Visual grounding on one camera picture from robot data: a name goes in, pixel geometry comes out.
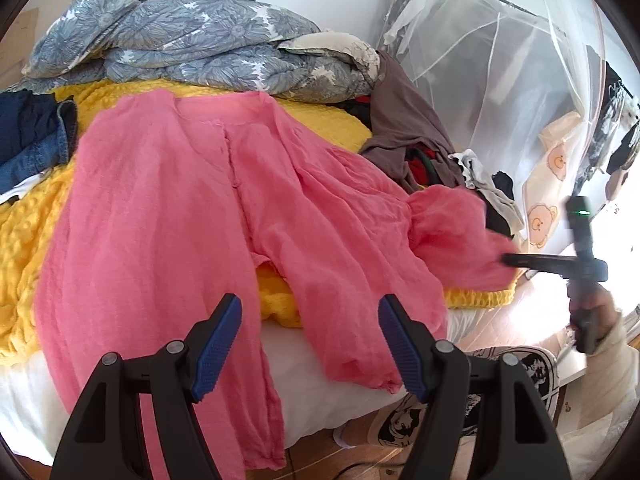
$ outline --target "brown cloth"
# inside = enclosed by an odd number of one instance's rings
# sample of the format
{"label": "brown cloth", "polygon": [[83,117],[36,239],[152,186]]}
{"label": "brown cloth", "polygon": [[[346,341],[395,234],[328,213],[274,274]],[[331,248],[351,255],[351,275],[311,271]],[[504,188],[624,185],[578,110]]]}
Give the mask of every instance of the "brown cloth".
{"label": "brown cloth", "polygon": [[416,144],[436,152],[433,167],[445,186],[464,186],[462,170],[448,157],[455,151],[440,118],[386,52],[380,52],[380,71],[371,93],[371,130],[373,137],[360,154],[408,192],[421,189],[405,161],[407,148]]}

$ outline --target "sweater sleeve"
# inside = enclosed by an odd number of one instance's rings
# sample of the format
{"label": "sweater sleeve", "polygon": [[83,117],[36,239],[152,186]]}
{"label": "sweater sleeve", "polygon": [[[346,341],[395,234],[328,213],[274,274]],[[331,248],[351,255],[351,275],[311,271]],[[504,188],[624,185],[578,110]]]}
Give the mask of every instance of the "sweater sleeve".
{"label": "sweater sleeve", "polygon": [[638,350],[626,344],[622,314],[598,349],[587,357],[580,428],[613,412],[638,384]]}

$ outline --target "hand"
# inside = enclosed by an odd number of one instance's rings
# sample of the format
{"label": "hand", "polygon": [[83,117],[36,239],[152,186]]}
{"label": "hand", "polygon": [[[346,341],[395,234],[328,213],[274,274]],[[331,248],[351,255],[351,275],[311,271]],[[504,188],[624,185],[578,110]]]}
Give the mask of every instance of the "hand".
{"label": "hand", "polygon": [[566,294],[569,301],[569,312],[576,312],[582,308],[587,310],[597,310],[596,318],[598,320],[598,339],[603,339],[611,331],[618,321],[618,312],[613,303],[611,293],[597,284],[596,288],[586,294],[580,289],[576,282],[569,282],[566,288]]}

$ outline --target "white bed sheet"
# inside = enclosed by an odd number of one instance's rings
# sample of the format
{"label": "white bed sheet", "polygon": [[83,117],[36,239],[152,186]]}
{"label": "white bed sheet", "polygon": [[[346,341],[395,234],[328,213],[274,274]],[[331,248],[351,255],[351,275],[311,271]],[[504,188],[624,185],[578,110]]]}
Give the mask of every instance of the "white bed sheet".
{"label": "white bed sheet", "polygon": [[[457,343],[484,310],[449,310],[447,338]],[[262,344],[282,401],[286,447],[322,428],[336,428],[404,396],[351,383],[330,381],[302,330],[262,324]],[[25,364],[0,367],[0,433],[16,454],[53,463],[68,415],[53,386],[42,352]]]}

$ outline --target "cable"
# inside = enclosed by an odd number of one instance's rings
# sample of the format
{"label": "cable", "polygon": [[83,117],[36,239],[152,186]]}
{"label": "cable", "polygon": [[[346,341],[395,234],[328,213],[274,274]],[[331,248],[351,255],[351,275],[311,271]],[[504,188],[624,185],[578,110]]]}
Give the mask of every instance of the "cable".
{"label": "cable", "polygon": [[338,478],[340,478],[342,475],[344,475],[347,471],[350,471],[351,469],[354,469],[355,467],[360,467],[360,466],[372,466],[372,467],[377,467],[378,469],[391,469],[393,467],[403,467],[406,464],[406,462],[401,462],[401,463],[396,463],[396,464],[388,464],[388,463],[380,463],[380,462],[356,462],[355,464],[351,464],[348,465],[347,467],[345,467],[344,469],[342,469],[336,476],[334,476],[332,478],[332,480],[338,480]]}

